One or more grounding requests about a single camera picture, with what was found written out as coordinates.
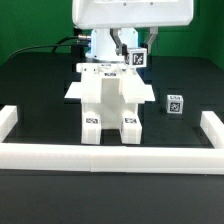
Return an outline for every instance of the black table surface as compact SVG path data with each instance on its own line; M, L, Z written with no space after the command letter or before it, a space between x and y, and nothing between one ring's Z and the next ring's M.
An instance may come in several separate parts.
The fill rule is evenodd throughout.
M0 66L0 104L17 105L13 143L80 144L81 104L64 99L78 61L67 54L24 53ZM212 148L201 112L224 118L224 72L206 59L153 57L139 69L156 102L139 106L141 146ZM182 95L182 115L166 96ZM120 145L118 131L101 145ZM0 223L224 223L224 177L0 171Z

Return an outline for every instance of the white foam barrier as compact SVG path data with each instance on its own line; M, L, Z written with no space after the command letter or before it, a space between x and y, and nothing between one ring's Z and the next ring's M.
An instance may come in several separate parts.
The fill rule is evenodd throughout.
M0 169L224 174L224 150L0 144Z
M4 141L17 122L18 115L16 106L5 106L0 111L0 142Z
M224 149L224 124L213 111L203 111L200 126L216 149Z

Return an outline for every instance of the white block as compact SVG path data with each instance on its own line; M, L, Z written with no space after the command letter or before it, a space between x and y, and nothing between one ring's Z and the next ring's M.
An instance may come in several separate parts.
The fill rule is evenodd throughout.
M146 48L128 48L125 64L129 68L142 68L147 66Z
M0 142L4 141L17 122L18 115L16 106L5 106L0 111Z
M81 82L72 82L68 92L65 95L65 99L81 99L82 97L82 84Z
M224 149L224 124L213 111L203 111L200 126L216 149Z
M166 110L169 114L182 114L184 99L181 95L167 95Z
M137 114L126 112L122 115L120 134L123 144L140 144L142 126Z
M90 156L91 172L126 172L126 147L98 147Z
M94 112L82 114L82 144L100 144L101 119Z
M0 169L91 171L86 146L0 144Z
M83 72L82 73L82 103L100 103L102 79L98 73Z
M151 85L145 85L145 101L155 101L155 96Z
M136 71L122 75L122 95L125 103L145 103L145 84Z

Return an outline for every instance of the green background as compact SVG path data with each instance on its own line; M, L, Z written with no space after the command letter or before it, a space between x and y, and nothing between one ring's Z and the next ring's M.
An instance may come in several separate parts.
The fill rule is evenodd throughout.
M224 1L194 2L192 23L160 28L159 52L154 44L152 54L208 58L224 69ZM0 64L15 50L72 35L71 6L72 0L0 0ZM143 39L145 29L139 31Z

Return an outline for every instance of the white plastic structure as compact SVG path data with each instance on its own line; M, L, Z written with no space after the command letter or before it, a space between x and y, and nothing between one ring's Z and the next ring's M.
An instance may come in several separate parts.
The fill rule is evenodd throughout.
M224 150L0 143L0 169L224 174Z
M0 111L0 142L3 142L18 121L17 107L5 106Z
M224 124L213 111L203 111L201 128L216 149L224 149Z
M73 22L81 29L188 25L193 0L73 0Z
M82 73L81 142L99 144L101 129L119 129L122 143L140 144L138 104L150 97L145 94L146 86L136 68L147 66L147 50L158 27L191 22L193 0L73 0L72 15L77 27L93 29L91 51L86 56L110 62L77 66ZM148 49L138 47L134 29L138 27L153 28ZM115 65L112 61L123 63ZM154 101L152 88L148 90Z
M72 83L65 98L81 98L82 143L99 144L101 129L119 129L123 143L140 144L138 104L155 101L151 85L125 64L81 63L77 72L81 83Z

